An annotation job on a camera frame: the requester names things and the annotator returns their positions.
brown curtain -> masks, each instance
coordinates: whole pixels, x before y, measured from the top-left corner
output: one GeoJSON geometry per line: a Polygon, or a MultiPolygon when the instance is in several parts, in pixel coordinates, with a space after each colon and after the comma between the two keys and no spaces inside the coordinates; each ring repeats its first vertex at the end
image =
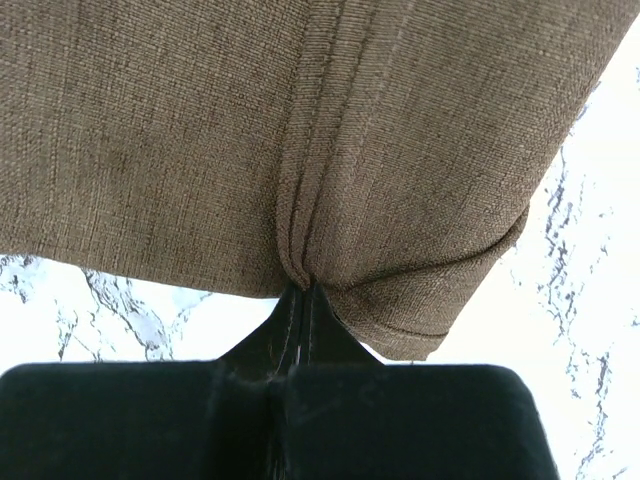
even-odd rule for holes
{"type": "Polygon", "coordinates": [[[0,252],[256,297],[315,278],[394,359],[437,348],[516,241],[640,11],[1,3],[0,252]]]}

brown fabric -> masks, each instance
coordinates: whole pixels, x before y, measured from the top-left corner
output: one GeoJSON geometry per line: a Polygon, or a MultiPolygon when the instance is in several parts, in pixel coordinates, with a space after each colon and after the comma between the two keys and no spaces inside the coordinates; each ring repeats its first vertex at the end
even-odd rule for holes
{"type": "Polygon", "coordinates": [[[639,11],[2,0],[0,252],[257,297],[314,277],[422,359],[639,11]]]}

stitching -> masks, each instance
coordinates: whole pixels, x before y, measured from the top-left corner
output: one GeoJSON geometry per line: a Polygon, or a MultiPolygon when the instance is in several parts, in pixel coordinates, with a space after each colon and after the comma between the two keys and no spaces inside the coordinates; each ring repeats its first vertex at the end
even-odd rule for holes
{"type": "MultiPolygon", "coordinates": [[[[358,49],[358,55],[356,57],[356,60],[354,62],[353,68],[352,68],[352,73],[349,76],[349,80],[348,80],[348,86],[347,86],[347,94],[345,95],[344,100],[342,101],[342,104],[340,105],[340,114],[338,116],[338,121],[337,121],[337,125],[334,128],[334,132],[333,135],[331,136],[331,153],[330,153],[330,157],[328,162],[326,163],[326,165],[324,165],[323,169],[322,169],[322,175],[320,177],[320,187],[318,189],[318,194],[316,195],[315,199],[314,199],[314,203],[313,203],[313,210],[311,211],[311,217],[309,219],[309,228],[307,229],[307,235],[305,238],[305,243],[304,243],[304,249],[302,252],[302,258],[303,258],[303,262],[304,259],[306,259],[307,257],[307,250],[308,250],[308,246],[309,246],[309,238],[311,237],[311,226],[314,225],[315,223],[315,217],[316,217],[316,212],[317,212],[317,207],[318,207],[318,203],[320,201],[320,198],[322,197],[322,194],[324,192],[324,187],[325,187],[325,178],[327,175],[327,172],[329,171],[329,169],[331,168],[331,165],[333,165],[333,163],[335,162],[336,159],[336,150],[337,150],[337,139],[338,139],[338,135],[340,134],[340,130],[342,128],[342,123],[344,121],[344,115],[347,109],[347,103],[349,102],[349,98],[351,98],[351,92],[353,91],[353,86],[355,85],[355,81],[356,81],[356,77],[358,75],[358,72],[360,70],[360,64],[362,63],[362,57],[364,56],[364,49],[365,46],[367,45],[369,38],[371,36],[371,27],[373,25],[373,19],[376,16],[377,13],[377,4],[379,2],[376,2],[376,7],[372,9],[372,11],[369,13],[369,18],[367,21],[367,24],[365,26],[364,29],[364,37],[362,38],[362,40],[360,41],[360,45],[359,45],[359,49],[358,49]]],[[[346,5],[346,0],[342,3],[341,7],[340,7],[340,18],[343,17],[344,14],[344,6],[346,5]]],[[[334,38],[333,38],[333,42],[335,44],[335,41],[337,39],[337,31],[338,28],[340,26],[340,23],[338,23],[336,25],[336,31],[334,32],[334,38]]]]}
{"type": "MultiPolygon", "coordinates": [[[[305,141],[304,141],[304,151],[302,152],[302,158],[303,158],[303,168],[301,169],[301,175],[298,177],[298,182],[296,184],[296,193],[294,196],[294,203],[291,209],[291,216],[290,216],[290,221],[289,221],[289,255],[291,255],[291,252],[293,251],[293,230],[294,230],[294,222],[295,222],[295,218],[296,218],[296,214],[298,211],[298,201],[299,201],[299,197],[300,197],[300,189],[302,186],[302,179],[304,177],[304,172],[306,171],[306,169],[304,168],[304,166],[306,164],[309,163],[309,151],[311,150],[311,138],[313,136],[313,131],[315,130],[315,127],[318,123],[318,112],[320,110],[320,99],[322,97],[322,93],[324,92],[324,88],[326,86],[326,70],[329,66],[329,64],[331,63],[331,57],[333,55],[333,49],[335,47],[335,41],[336,41],[336,36],[337,36],[337,31],[338,31],[338,25],[339,25],[339,20],[342,16],[342,12],[344,10],[344,4],[346,3],[346,0],[343,0],[342,2],[340,2],[337,11],[336,11],[336,16],[334,17],[334,21],[333,21],[333,28],[331,31],[331,37],[329,38],[329,51],[327,52],[327,54],[325,55],[324,61],[322,62],[322,68],[320,70],[320,74],[319,74],[319,78],[320,78],[320,84],[318,85],[316,92],[314,93],[313,96],[313,105],[311,107],[311,117],[310,117],[310,121],[308,124],[308,128],[307,131],[305,132],[305,141]]],[[[309,13],[309,20],[307,21],[307,25],[306,25],[306,29],[307,29],[307,45],[309,42],[309,25],[311,23],[311,17],[313,16],[313,13],[309,13]]],[[[305,235],[305,239],[304,239],[304,247],[303,247],[303,257],[301,259],[301,265],[300,268],[303,272],[303,277],[304,277],[304,267],[302,265],[302,263],[304,262],[304,253],[306,252],[306,245],[308,243],[309,240],[309,230],[310,228],[307,228],[307,232],[305,235]]]]}

black plastic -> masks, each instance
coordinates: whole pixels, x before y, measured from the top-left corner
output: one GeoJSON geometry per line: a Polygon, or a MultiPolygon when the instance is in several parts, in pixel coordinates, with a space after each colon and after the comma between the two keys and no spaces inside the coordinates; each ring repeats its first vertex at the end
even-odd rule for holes
{"type": "Polygon", "coordinates": [[[283,376],[297,364],[382,365],[347,331],[317,283],[306,292],[291,283],[271,316],[221,360],[248,380],[283,376]]]}

marble surface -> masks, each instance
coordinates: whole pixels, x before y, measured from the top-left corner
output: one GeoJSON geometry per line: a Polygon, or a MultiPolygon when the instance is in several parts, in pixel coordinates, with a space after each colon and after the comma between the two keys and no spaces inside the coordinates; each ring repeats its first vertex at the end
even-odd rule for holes
{"type": "MultiPolygon", "coordinates": [[[[427,363],[520,374],[563,480],[638,479],[640,21],[531,205],[522,238],[427,363]]],[[[27,362],[217,358],[275,303],[0,255],[0,373],[27,362]]]]}

